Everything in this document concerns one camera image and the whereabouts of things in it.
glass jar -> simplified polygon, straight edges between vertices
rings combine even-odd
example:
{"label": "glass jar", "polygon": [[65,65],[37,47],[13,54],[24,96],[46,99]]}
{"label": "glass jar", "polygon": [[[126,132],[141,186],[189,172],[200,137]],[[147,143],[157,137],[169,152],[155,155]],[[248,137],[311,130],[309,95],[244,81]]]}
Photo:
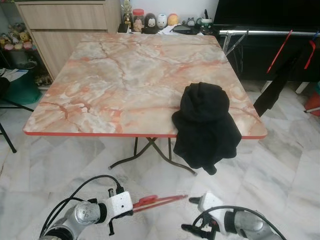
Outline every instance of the glass jar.
{"label": "glass jar", "polygon": [[141,32],[145,26],[145,11],[143,9],[133,9],[133,31]]}

marble floor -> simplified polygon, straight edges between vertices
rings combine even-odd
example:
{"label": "marble floor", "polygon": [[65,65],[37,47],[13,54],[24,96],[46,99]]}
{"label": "marble floor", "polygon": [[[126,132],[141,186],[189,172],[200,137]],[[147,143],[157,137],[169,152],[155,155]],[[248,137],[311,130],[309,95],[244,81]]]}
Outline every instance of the marble floor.
{"label": "marble floor", "polygon": [[[254,101],[261,86],[245,84]],[[81,183],[100,174],[115,176],[132,201],[157,194],[199,197],[211,191],[225,204],[258,210],[288,240],[320,239],[320,119],[304,113],[306,98],[286,87],[272,110],[262,117],[268,136],[242,140],[237,156],[217,163],[217,173],[198,175],[163,161],[154,149],[134,162],[108,170],[133,154],[133,138],[27,136],[22,127],[30,113],[0,109],[0,121],[17,148],[13,154],[0,137],[0,240],[36,240],[52,208]],[[142,139],[140,147],[147,141]],[[158,141],[166,152],[167,141]],[[174,161],[184,161],[173,155]],[[79,198],[107,197],[113,183],[93,181]],[[181,224],[199,214],[187,200],[136,213],[106,224],[87,227],[81,240],[195,240]],[[217,234],[217,240],[242,239]]]}

folding table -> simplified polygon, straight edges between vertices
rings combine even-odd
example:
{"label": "folding table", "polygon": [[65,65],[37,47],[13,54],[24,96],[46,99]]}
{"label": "folding table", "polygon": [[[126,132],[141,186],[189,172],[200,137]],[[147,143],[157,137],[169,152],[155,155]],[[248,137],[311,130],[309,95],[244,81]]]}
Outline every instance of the folding table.
{"label": "folding table", "polygon": [[[267,130],[213,36],[88,33],[76,47],[23,130],[37,136],[135,137],[132,161],[153,147],[173,162],[171,116],[186,86],[219,85],[243,139]],[[138,138],[148,144],[137,152]],[[156,145],[168,139],[168,157]]]}

black jacket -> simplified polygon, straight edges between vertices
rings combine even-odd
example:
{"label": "black jacket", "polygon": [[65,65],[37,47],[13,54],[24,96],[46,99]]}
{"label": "black jacket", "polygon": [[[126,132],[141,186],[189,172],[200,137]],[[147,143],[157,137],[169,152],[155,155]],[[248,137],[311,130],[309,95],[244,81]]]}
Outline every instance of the black jacket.
{"label": "black jacket", "polygon": [[191,168],[203,168],[210,175],[214,164],[234,158],[241,134],[228,113],[229,98],[220,86],[191,83],[182,95],[180,110],[172,115],[178,129],[174,153]]}

black chair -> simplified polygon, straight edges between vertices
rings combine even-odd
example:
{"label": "black chair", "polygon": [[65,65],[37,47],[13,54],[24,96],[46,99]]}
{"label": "black chair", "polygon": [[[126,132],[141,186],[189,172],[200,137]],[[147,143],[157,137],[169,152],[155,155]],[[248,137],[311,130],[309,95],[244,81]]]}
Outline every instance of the black chair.
{"label": "black chair", "polygon": [[[9,86],[10,86],[9,80],[6,79],[5,77],[0,77],[0,100],[4,101],[6,103],[9,103],[11,105],[14,105],[14,106],[0,106],[0,109],[25,109],[25,110],[28,110],[30,112],[33,112],[33,110],[31,108],[28,108],[26,106],[22,106],[22,105],[17,104],[17,103],[15,103],[13,101],[9,101],[9,100],[3,98],[3,96],[6,93],[6,91],[8,90]],[[17,152],[17,150],[15,149],[14,145],[10,141],[10,138],[8,137],[6,131],[2,127],[1,123],[0,123],[0,135],[4,136],[6,142],[9,144],[12,152],[15,154]]]}

